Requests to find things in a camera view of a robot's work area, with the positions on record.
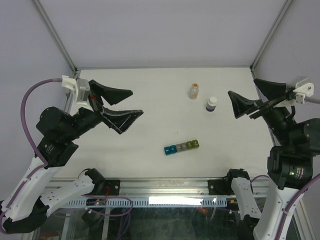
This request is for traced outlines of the clear pill jar gold lid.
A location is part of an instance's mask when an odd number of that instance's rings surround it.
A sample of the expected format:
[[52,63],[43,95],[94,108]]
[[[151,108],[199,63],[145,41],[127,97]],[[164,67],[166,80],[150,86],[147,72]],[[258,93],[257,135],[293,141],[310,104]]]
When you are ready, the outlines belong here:
[[199,87],[198,88],[193,88],[192,85],[191,85],[188,97],[191,100],[195,100],[198,97],[198,93],[199,93]]

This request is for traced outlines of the teal pill box MON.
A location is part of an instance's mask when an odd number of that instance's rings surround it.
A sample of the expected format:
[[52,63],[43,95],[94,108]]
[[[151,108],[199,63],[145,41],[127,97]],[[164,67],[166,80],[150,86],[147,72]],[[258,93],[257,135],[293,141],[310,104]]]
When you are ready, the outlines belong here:
[[164,147],[164,153],[166,156],[170,155],[172,153],[171,148],[169,146]]

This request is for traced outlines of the teal pill box FRI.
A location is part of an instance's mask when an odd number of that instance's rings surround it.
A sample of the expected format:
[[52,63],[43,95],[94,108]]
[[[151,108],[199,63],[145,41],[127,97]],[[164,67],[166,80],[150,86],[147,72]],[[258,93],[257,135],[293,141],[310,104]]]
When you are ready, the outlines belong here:
[[171,145],[169,148],[170,148],[170,154],[175,154],[178,152],[176,145]]

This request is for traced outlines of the green pill box THUR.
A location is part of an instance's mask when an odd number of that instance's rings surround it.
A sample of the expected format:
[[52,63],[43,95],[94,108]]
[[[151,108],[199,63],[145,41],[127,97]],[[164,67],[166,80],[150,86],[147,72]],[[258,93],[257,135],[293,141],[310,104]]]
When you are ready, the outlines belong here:
[[191,143],[192,143],[192,147],[193,147],[194,149],[197,149],[197,148],[200,146],[197,139],[192,140]]

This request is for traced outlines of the clear pill box SAT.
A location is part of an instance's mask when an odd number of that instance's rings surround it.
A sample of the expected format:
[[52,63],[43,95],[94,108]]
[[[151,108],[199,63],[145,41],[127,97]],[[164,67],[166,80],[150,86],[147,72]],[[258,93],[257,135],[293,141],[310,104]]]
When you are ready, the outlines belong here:
[[188,146],[186,142],[181,143],[181,149],[182,151],[187,151],[188,150]]

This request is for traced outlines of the green pill box SUN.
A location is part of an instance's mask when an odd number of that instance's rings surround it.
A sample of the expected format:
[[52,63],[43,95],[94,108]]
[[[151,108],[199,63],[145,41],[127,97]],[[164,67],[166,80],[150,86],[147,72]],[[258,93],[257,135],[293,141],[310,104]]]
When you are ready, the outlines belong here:
[[193,144],[192,141],[187,141],[187,142],[186,142],[186,146],[187,146],[187,149],[188,149],[188,150],[191,150],[191,149],[194,148],[194,144]]

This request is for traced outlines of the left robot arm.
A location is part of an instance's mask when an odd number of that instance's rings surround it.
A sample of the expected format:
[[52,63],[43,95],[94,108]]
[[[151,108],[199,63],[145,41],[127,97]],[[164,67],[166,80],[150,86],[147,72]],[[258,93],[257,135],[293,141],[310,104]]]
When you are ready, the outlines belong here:
[[57,107],[46,108],[36,125],[43,137],[39,144],[35,144],[26,123],[29,93],[24,95],[20,119],[34,155],[13,193],[0,203],[0,231],[5,235],[31,233],[69,201],[80,196],[103,194],[106,179],[94,168],[86,170],[64,187],[47,193],[44,189],[78,149],[76,139],[101,123],[123,134],[143,114],[140,109],[113,111],[104,107],[104,103],[113,106],[132,96],[129,89],[66,76],[55,81],[74,93],[74,100],[80,107],[74,115]]

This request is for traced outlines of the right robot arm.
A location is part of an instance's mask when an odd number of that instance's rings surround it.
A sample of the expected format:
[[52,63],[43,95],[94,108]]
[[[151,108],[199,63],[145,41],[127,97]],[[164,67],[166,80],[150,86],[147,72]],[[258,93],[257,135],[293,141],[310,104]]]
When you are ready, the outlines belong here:
[[277,83],[256,78],[266,101],[250,100],[229,91],[236,118],[263,118],[278,145],[267,159],[268,192],[263,209],[257,206],[249,174],[230,169],[223,178],[226,192],[234,194],[240,213],[239,240],[284,240],[298,202],[320,177],[313,174],[313,159],[320,154],[320,120],[296,122],[295,104],[313,101],[314,84],[307,77]]

